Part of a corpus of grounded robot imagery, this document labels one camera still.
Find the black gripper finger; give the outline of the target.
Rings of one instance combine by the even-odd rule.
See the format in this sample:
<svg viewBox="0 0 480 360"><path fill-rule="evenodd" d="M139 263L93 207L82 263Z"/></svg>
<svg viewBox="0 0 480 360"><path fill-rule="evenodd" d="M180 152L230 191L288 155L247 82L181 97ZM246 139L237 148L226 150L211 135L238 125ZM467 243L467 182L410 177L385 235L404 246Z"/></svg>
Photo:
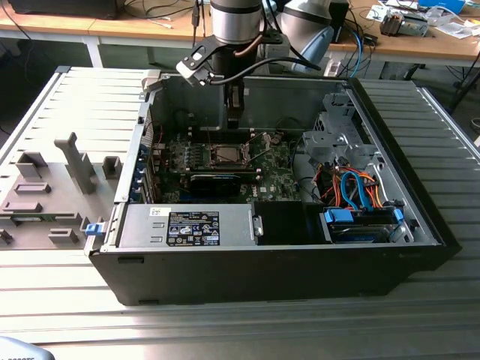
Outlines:
<svg viewBox="0 0 480 360"><path fill-rule="evenodd" d="M239 127L239 120L245 111L244 90L244 84L226 84L224 86L228 129L237 129Z"/></svg>

